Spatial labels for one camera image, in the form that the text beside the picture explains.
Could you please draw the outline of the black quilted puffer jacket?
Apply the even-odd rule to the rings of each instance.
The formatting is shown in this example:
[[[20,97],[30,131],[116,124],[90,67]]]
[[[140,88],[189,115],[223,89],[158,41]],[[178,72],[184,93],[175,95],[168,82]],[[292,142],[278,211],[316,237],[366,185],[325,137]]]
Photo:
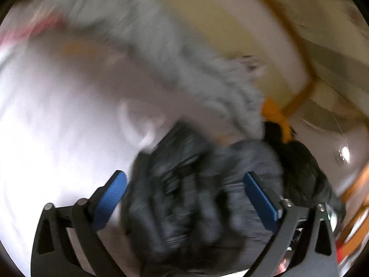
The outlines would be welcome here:
[[[220,276],[248,269],[269,242],[246,196],[253,172],[278,194],[282,169],[266,143],[218,146],[180,121],[141,152],[123,196],[123,228],[141,276]]]

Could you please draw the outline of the dark green down coat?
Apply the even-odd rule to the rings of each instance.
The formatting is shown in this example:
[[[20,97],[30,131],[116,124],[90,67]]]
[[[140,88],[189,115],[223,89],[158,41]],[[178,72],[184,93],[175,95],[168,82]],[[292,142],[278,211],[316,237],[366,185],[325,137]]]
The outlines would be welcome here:
[[[333,191],[309,149],[295,139],[283,143],[281,127],[269,121],[265,123],[264,142],[277,154],[283,169],[283,196],[300,207],[328,205],[336,213],[338,222],[342,222],[346,216],[345,204]]]

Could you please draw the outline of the orange pillow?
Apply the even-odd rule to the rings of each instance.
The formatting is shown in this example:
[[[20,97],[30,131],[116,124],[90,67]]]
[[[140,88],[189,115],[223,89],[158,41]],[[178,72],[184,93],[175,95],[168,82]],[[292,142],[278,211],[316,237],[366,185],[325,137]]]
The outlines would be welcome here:
[[[278,107],[270,98],[266,98],[262,106],[262,117],[269,122],[277,123],[281,128],[282,141],[288,143],[293,139],[290,124]]]

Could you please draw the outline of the crumpled grey cloth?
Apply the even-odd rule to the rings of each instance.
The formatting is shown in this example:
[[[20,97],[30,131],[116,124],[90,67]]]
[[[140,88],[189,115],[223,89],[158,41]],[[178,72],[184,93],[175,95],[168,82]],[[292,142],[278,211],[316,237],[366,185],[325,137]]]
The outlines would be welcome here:
[[[255,55],[244,55],[237,58],[249,72],[257,72],[265,66],[264,62]]]

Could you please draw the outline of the checkered overhead bed sheet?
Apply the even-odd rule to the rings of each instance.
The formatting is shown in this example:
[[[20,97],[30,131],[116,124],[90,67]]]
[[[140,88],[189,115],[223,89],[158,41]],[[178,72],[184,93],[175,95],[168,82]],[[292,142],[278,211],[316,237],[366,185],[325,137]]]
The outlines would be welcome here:
[[[368,24],[352,0],[274,0],[318,76],[368,114]]]

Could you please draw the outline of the pink white cloth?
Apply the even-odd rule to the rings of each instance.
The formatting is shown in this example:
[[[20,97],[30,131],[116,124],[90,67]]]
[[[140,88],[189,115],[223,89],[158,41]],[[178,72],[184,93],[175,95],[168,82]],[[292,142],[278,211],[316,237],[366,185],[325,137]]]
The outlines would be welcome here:
[[[30,20],[19,24],[10,24],[1,27],[1,46],[15,44],[37,36],[48,29],[63,28],[66,21],[61,15],[51,12],[48,14],[38,14]]]

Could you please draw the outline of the light grey-blue duvet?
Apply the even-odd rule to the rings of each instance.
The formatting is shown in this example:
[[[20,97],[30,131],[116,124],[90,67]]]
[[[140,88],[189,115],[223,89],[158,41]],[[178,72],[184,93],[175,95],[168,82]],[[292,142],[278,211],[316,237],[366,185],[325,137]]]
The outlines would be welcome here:
[[[210,48],[158,0],[43,0],[76,29],[129,48],[171,89],[262,139],[263,96],[247,70]]]

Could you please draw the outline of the wooden bunk bed frame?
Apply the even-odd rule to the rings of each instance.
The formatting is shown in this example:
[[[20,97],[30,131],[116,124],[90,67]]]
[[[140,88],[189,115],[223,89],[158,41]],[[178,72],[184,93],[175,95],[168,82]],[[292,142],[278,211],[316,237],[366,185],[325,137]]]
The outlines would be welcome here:
[[[281,5],[275,0],[260,0],[270,16],[277,21],[282,31],[286,34],[288,40],[293,47],[293,54],[297,57],[298,62],[302,65],[303,71],[308,75],[308,83],[299,90],[294,98],[283,108],[285,116],[291,116],[297,109],[307,101],[311,96],[318,75],[310,61],[307,49],[302,44],[302,40],[294,29],[292,22],[288,19]],[[364,248],[368,243],[368,165],[366,165],[359,173],[354,182],[344,191],[342,199],[345,203],[352,202],[358,196],[360,191],[364,191],[365,195],[361,199],[361,205],[358,207],[355,215],[347,223],[339,238],[336,241],[338,250],[338,259],[342,261],[344,258],[358,252],[360,248]]]

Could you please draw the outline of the wall night light socket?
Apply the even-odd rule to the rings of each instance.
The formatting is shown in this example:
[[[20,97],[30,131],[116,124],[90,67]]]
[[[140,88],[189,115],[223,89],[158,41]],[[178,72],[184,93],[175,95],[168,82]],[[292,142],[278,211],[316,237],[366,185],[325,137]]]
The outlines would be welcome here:
[[[337,151],[336,160],[340,166],[351,163],[351,152],[350,152],[350,148],[347,145],[342,146]]]

